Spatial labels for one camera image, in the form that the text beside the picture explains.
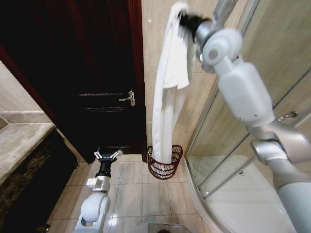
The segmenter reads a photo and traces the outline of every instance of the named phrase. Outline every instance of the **dark wooden door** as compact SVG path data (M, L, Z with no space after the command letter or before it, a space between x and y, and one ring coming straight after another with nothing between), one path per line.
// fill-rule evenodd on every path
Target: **dark wooden door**
M88 162L146 155L140 0L4 1L0 28L0 59Z

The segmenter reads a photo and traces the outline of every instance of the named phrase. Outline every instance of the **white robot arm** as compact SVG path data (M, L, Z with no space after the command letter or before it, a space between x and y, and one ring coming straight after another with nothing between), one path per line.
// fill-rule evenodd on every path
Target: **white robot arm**
M241 34L223 29L236 2L219 0L213 21L183 14L180 24L192 32L202 69L218 75L219 91L233 116L257 138L251 147L272 170L276 191L296 231L310 233L311 176L292 164L311 160L311 147L294 127L275 120L270 95L256 67L240 56Z
M86 185L91 188L92 194L84 200L81 206L80 217L74 229L74 233L102 233L106 215L110 208L110 168L123 154L118 150L114 154L100 154L99 148L94 152L95 157L101 163L99 172L95 178L88 179Z

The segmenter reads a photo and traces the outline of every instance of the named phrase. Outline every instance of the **shower door handle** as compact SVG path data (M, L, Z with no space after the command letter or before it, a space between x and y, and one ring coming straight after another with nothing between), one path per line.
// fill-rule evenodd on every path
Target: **shower door handle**
M129 97L124 98L124 99L119 99L119 101L126 101L126 100L130 100L131 101L131 106L134 107L135 106L135 96L134 96L134 91L129 91L128 93Z

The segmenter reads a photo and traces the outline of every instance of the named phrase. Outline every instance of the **shower enclosure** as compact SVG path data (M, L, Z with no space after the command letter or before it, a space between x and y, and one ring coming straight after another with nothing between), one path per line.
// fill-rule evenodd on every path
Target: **shower enclosure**
M259 70L274 113L311 139L311 2L252 1L254 11L240 26L242 56ZM205 104L186 161L192 184L210 217L223 232L294 233L272 184L270 169L257 161L254 138L217 91ZM311 163L296 165L311 174Z

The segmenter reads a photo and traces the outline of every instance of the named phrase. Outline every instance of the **brown wire basket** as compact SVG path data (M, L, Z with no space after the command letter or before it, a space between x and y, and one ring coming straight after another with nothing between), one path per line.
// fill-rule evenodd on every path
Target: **brown wire basket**
M179 145L172 145L172 162L170 164L163 164L156 161L152 157L153 148L148 147L148 169L150 173L161 180L166 180L172 177L179 164L181 157L183 156L183 149Z

